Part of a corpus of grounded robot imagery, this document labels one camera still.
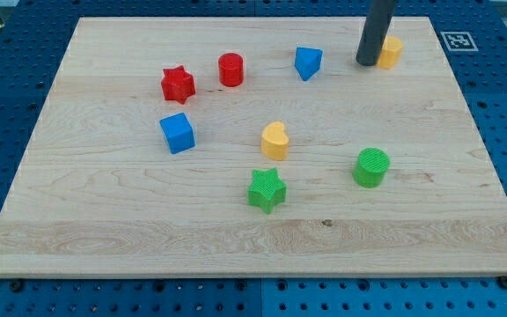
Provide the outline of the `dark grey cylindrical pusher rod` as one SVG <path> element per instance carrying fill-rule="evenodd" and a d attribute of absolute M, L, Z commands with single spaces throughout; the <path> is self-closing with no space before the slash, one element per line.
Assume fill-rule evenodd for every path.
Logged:
<path fill-rule="evenodd" d="M 356 52 L 356 62 L 374 66 L 379 59 L 397 0 L 372 0 Z"/>

